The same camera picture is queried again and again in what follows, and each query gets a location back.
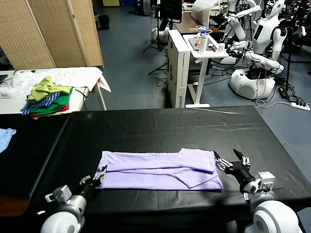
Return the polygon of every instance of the table leg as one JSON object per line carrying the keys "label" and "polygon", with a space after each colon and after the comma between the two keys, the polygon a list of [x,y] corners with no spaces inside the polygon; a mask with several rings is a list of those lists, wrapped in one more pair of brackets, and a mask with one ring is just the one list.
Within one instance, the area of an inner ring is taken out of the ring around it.
{"label": "table leg", "polygon": [[191,94],[191,97],[192,97],[194,104],[187,104],[186,108],[210,107],[209,104],[200,104],[202,89],[203,89],[204,80],[205,80],[205,76],[206,76],[206,70],[209,70],[210,64],[211,64],[211,59],[206,58],[206,59],[202,60],[199,82],[198,82],[198,86],[196,88],[196,91],[194,90],[192,84],[188,84],[188,88],[189,88],[189,91],[190,91],[190,94]]}
{"label": "table leg", "polygon": [[103,109],[104,109],[105,111],[107,111],[106,104],[105,104],[105,101],[104,101],[104,97],[103,97],[101,88],[99,87],[99,80],[97,81],[96,86],[97,86],[97,93],[98,93],[98,97],[99,97],[98,99],[99,99],[100,102],[102,103]]}

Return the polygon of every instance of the pile of clothes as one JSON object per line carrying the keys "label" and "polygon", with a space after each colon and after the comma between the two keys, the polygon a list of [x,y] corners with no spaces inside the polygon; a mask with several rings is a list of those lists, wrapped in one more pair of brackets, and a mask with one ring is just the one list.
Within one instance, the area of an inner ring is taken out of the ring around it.
{"label": "pile of clothes", "polygon": [[23,116],[38,119],[69,109],[71,86],[62,86],[52,82],[50,76],[45,77],[27,96],[27,103],[21,109]]}

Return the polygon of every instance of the folded purple cloth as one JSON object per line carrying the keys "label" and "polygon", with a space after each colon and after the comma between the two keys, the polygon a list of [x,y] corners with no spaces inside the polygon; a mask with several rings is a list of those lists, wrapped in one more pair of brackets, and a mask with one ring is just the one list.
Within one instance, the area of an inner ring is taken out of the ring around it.
{"label": "folded purple cloth", "polygon": [[213,151],[181,149],[178,153],[102,152],[107,165],[100,188],[221,190]]}

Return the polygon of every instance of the gray floor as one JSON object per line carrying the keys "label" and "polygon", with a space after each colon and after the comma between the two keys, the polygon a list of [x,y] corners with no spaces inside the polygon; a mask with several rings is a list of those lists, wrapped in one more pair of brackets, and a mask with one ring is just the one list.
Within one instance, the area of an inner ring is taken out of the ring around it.
{"label": "gray floor", "polygon": [[[151,29],[156,20],[131,13],[131,7],[111,7],[97,10],[97,14],[106,14],[110,18],[110,29],[99,31],[99,40],[104,56],[104,76],[112,93],[104,91],[109,110],[165,108],[165,85],[157,87],[156,82],[165,78],[164,72],[147,74],[166,61],[165,54],[153,49],[142,52],[150,43]],[[302,49],[293,60],[308,60],[311,53]],[[311,102],[311,75],[307,71],[309,64],[292,64],[290,83],[295,86],[296,94]],[[213,82],[224,78],[214,77],[206,81]],[[189,76],[195,81],[198,76]],[[211,106],[255,105],[235,95],[228,87],[229,80],[205,85],[201,103]],[[99,108],[94,96],[86,103],[88,110]],[[276,91],[270,103],[283,101]],[[186,103],[192,103],[189,94]],[[302,173],[311,182],[311,112],[291,108],[285,104],[276,104],[269,109],[257,109],[273,133],[278,137]]]}

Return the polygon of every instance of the black table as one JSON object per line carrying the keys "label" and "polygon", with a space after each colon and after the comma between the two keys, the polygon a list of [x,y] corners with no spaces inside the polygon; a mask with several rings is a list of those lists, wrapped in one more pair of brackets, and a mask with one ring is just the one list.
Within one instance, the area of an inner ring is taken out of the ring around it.
{"label": "black table", "polygon": [[25,211],[68,119],[68,115],[39,120],[0,115],[1,129],[17,131],[0,154],[0,216],[19,216]]}
{"label": "black table", "polygon": [[[215,150],[237,160],[232,149],[250,157],[250,172],[270,171],[280,201],[299,211],[310,204],[311,185],[253,106],[209,109],[157,109],[72,114],[54,150],[42,185],[32,198],[60,185],[77,190],[80,179],[94,173],[103,150],[177,152],[182,147]],[[250,219],[237,181],[220,173],[222,192],[100,190],[87,207],[87,224],[136,230],[206,224],[207,220]]]}

